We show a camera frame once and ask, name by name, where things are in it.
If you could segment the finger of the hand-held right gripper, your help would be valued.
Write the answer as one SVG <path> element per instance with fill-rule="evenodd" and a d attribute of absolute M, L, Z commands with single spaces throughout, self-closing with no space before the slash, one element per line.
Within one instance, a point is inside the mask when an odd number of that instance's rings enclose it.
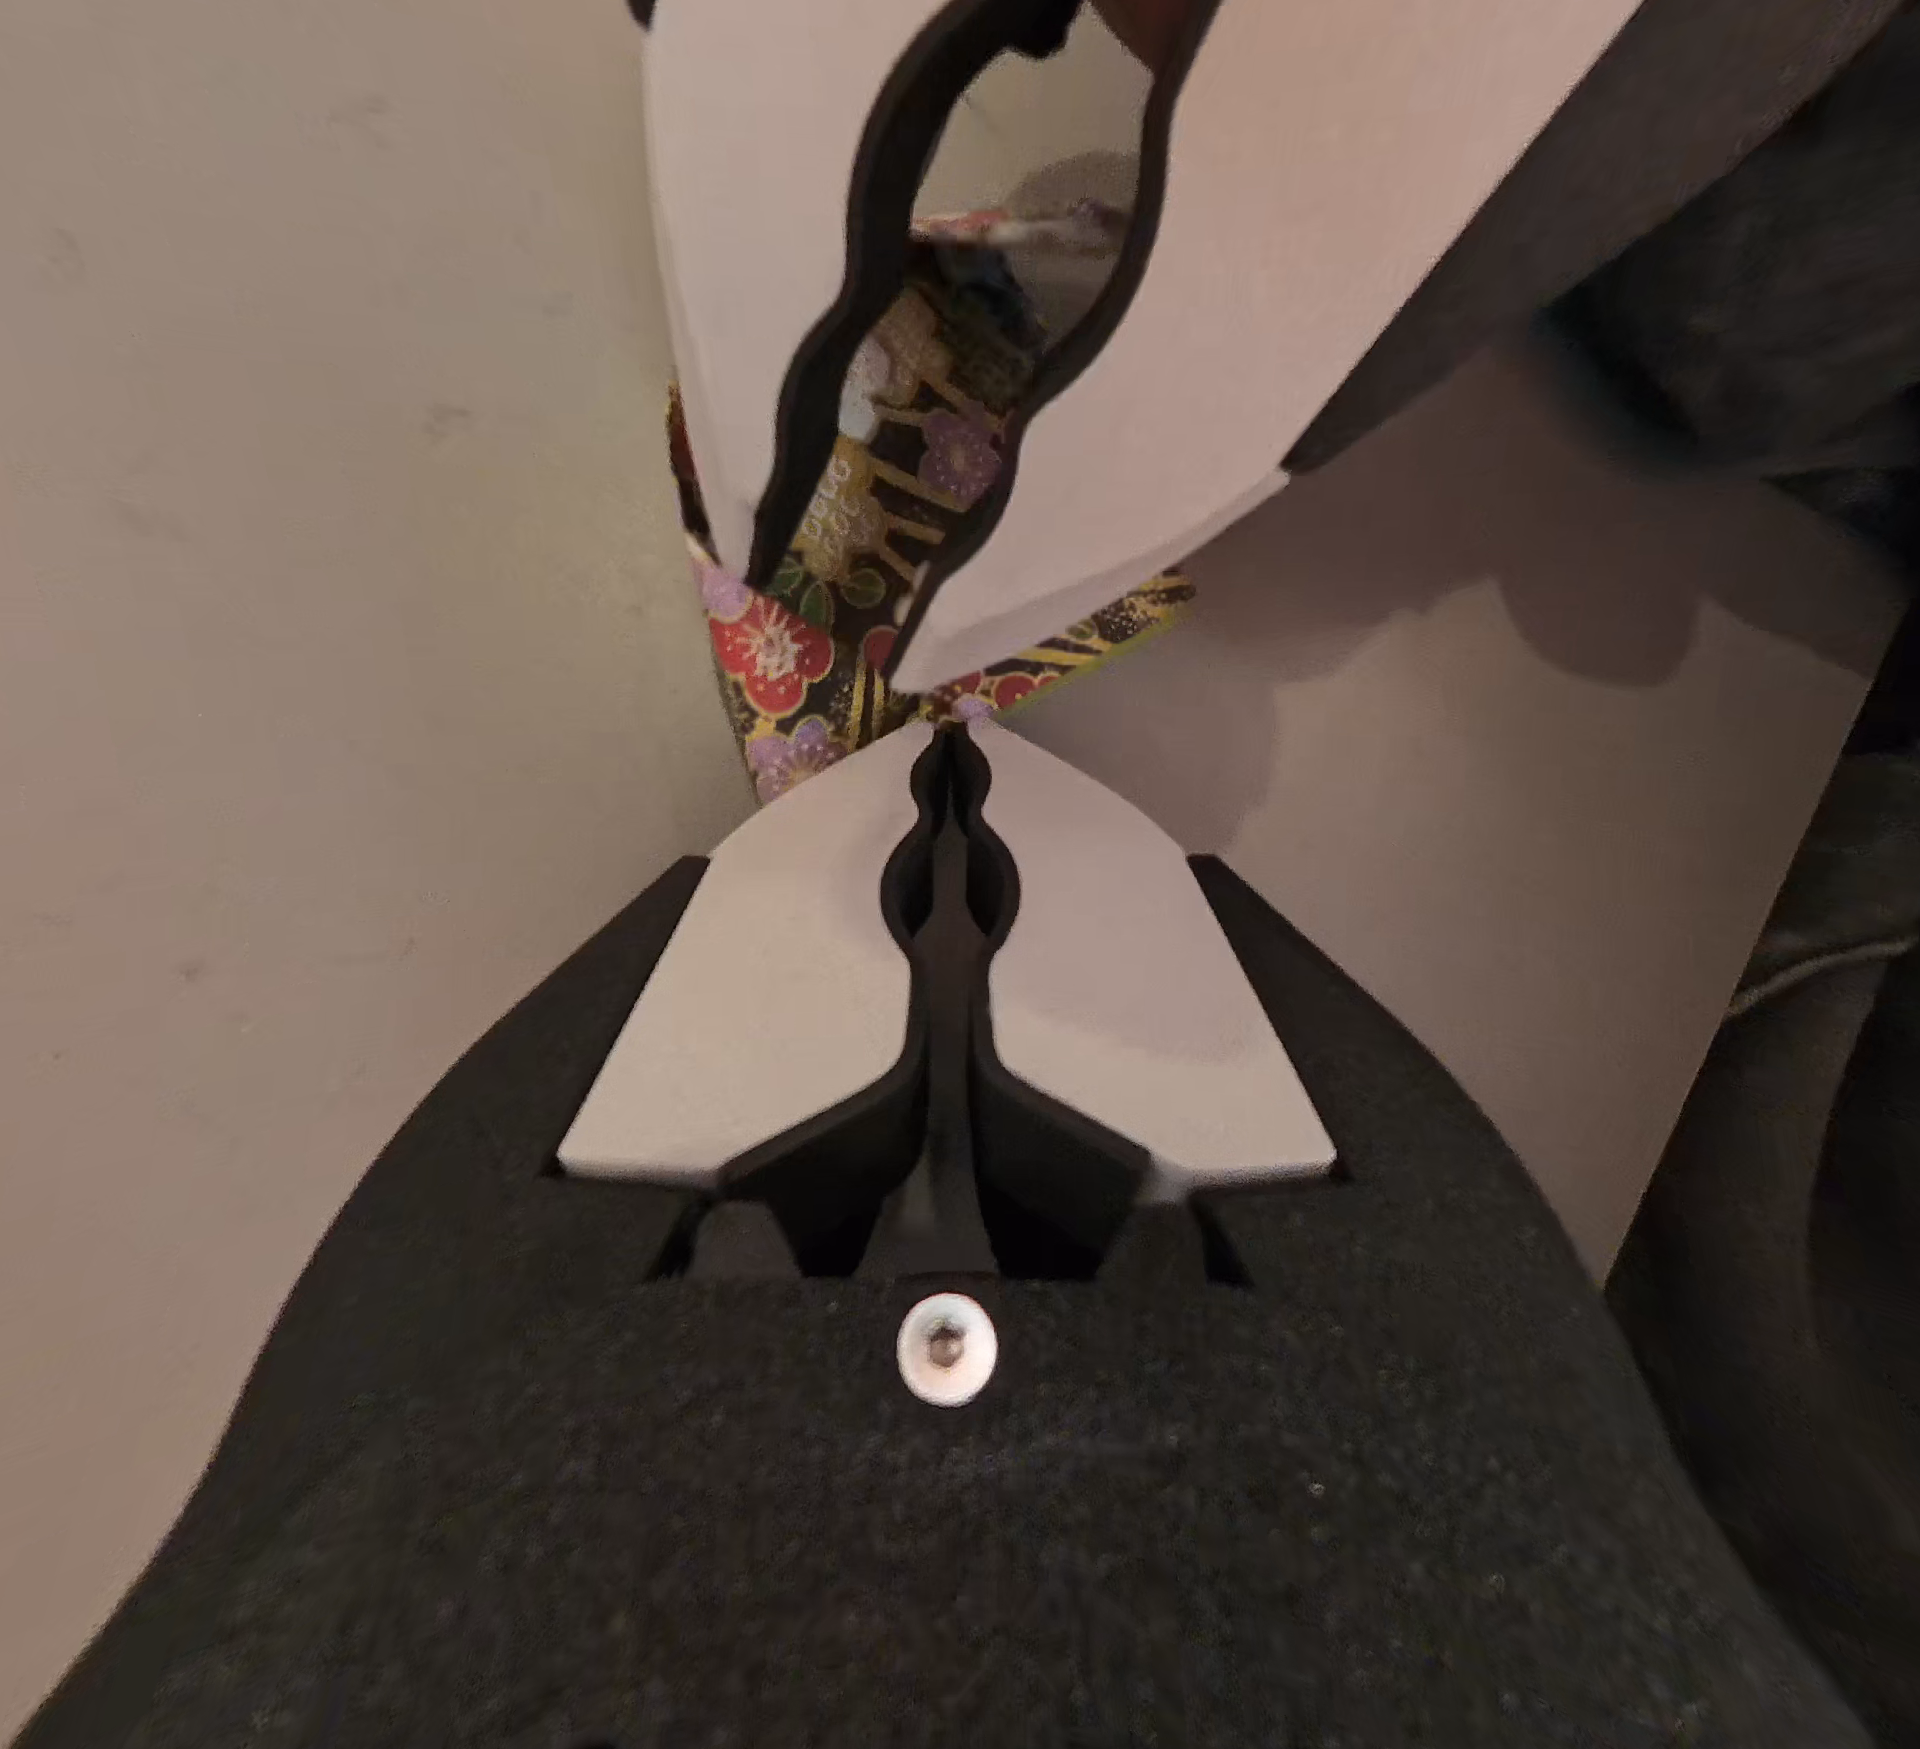
<path fill-rule="evenodd" d="M 1276 497 L 1285 458 L 1644 0 L 1213 0 L 1108 288 L 1008 431 L 911 691 L 1062 632 Z"/>
<path fill-rule="evenodd" d="M 855 347 L 904 281 L 940 134 L 1081 0 L 640 0 L 652 218 L 707 539 L 766 584 Z"/>

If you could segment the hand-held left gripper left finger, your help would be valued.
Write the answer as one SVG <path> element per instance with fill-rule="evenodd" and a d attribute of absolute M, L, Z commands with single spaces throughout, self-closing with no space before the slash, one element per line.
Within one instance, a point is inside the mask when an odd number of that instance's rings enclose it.
<path fill-rule="evenodd" d="M 708 853 L 557 1143 L 571 1180 L 758 1208 L 805 1275 L 852 1273 L 924 1141 L 942 741 L 829 765 Z"/>

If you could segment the green floral origami paper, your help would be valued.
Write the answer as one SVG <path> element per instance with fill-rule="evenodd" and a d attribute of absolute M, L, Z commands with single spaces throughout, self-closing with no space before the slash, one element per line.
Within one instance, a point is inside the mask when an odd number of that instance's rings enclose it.
<path fill-rule="evenodd" d="M 1186 616 L 1195 587 L 1168 569 L 927 691 L 885 675 L 933 555 L 1003 475 L 1016 395 L 1100 293 L 1126 221 L 1126 207 L 1092 198 L 914 219 L 904 286 L 852 354 L 822 483 L 766 584 L 710 553 L 671 389 L 669 449 L 716 696 L 759 802 L 900 726 L 1005 717 Z"/>

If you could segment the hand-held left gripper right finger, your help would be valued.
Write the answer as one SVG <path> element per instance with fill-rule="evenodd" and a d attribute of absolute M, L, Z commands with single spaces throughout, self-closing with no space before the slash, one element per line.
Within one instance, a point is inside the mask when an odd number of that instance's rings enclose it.
<path fill-rule="evenodd" d="M 1009 727 L 957 735 L 971 1139 L 990 1233 L 1096 1268 L 1136 1210 L 1321 1181 L 1336 1145 L 1183 847 Z"/>

